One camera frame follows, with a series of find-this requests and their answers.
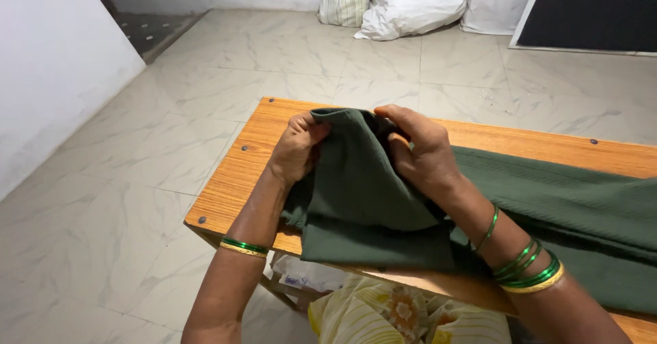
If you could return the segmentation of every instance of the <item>left hand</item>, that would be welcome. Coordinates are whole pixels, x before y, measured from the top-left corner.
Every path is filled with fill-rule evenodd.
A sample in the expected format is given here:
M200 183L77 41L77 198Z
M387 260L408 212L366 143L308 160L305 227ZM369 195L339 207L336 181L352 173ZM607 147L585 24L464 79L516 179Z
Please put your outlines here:
M293 116L274 147L267 166L275 177L292 186L310 172L314 165L311 149L330 131L329 124L317 124L310 112Z

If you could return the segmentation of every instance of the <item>yellow floral fabric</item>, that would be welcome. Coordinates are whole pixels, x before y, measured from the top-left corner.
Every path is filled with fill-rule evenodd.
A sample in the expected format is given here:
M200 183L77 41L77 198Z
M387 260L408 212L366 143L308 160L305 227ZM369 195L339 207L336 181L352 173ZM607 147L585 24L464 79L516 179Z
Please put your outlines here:
M511 343L504 315L353 274L308 317L319 344Z

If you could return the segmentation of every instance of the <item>wooden table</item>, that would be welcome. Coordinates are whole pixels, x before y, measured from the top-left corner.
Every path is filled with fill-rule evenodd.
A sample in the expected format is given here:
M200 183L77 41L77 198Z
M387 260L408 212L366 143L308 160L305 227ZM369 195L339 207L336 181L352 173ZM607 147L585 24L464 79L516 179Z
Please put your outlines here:
M229 229L251 194L272 149L287 126L288 119L292 115L318 107L326 107L326 105L264 97L185 217L185 224L217 248L222 235ZM440 122L448 129L450 142L456 146L473 147L639 178L657 176L657 147L602 140L593 144L588 138L575 136L469 122L439 119L434 121ZM272 249L299 256L301 255L300 236L279 232ZM490 281L433 271L389 268L385 273L381 273L374 268L366 267L339 266L339 268L351 273L432 291L507 315L516 314L502 289ZM285 295L272 292L285 303L290 304L290 299ZM628 312L612 314L612 316L634 343L657 341L657 320L652 316Z

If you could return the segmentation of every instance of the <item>textured green fabric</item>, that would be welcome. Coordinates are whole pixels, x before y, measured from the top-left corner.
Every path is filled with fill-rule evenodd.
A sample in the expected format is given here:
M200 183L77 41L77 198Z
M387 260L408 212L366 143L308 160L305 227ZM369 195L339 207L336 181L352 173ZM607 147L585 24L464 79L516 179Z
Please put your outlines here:
M302 230L303 260L490 274L462 232L449 235L444 213L394 173L390 122L354 109L313 116L333 128L283 212ZM554 251L600 303L657 313L657 179L453 150L484 195Z

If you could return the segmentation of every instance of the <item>green bangle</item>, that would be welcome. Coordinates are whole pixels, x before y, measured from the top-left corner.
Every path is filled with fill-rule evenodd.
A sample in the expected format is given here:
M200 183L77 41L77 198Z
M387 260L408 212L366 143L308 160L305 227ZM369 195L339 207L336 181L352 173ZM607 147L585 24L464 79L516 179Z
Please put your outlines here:
M529 288L530 286L538 285L540 283L543 283L544 281L550 280L550 278L559 271L559 266L561 265L561 263L559 262L559 259L556 258L554 253L552 253L552 251L549 251L547 249L546 251L550 255L551 261L550 264L547 266L547 268L543 270L543 272L538 273L525 280L504 283L504 286L510 288Z
M234 247L237 247L237 248L246 249L248 251L253 251L253 252L256 252L256 253L265 253L265 254L267 254L269 252L268 248L254 246L254 245L248 244L248 243L242 243L241 241L237 241L235 239L230 239L226 236L224 236L223 239L221 239L221 241L228 244L229 246L234 246Z
M481 242L481 244L479 244L477 248L474 249L474 253L477 253L477 251L479 251L479 249L481 249L481 247L484 246L486 241L490 239L491 234L493 233L493 229L495 228L495 223L497 222L497 213L499 213L499 207L495 204L493 204L493 206L495 207L495 215L493 215L493 222L491 222L491 225L488 228L488 233L486 234L484 240Z
M522 259L524 259L524 257L527 256L527 253L530 252L531 248L533 248L533 245L534 245L535 242L536 242L536 240L534 238L530 238L529 245L527 246L527 248L525 248L522 251L522 253L518 256L518 258L516 258L515 261L513 261L513 262L507 264L506 266L504 266L501 270L497 271L496 273L493 273L493 276L495 276L495 277L500 276L501 274L505 273L511 267L514 267L516 264L519 264L522 261Z
M531 257L530 257L525 263L523 263L522 265L520 265L520 268L518 268L517 270L515 270L515 271L511 271L511 273L509 273L509 274L507 274L507 275L505 275L505 276L502 276L502 277L496 278L497 282L499 282L499 283L503 283L504 281L511 280L511 279L513 279L514 277L516 277L517 275L521 274L522 271L525 271L525 270L527 269L527 267L529 267L530 264L531 264L532 262L534 262L534 260L535 260L536 257L538 256L538 254L541 253L541 250L542 250L542 249L543 249L543 246L541 245L541 242L537 240L537 241L536 241L536 250L534 250L533 255L532 255L532 256L531 256Z

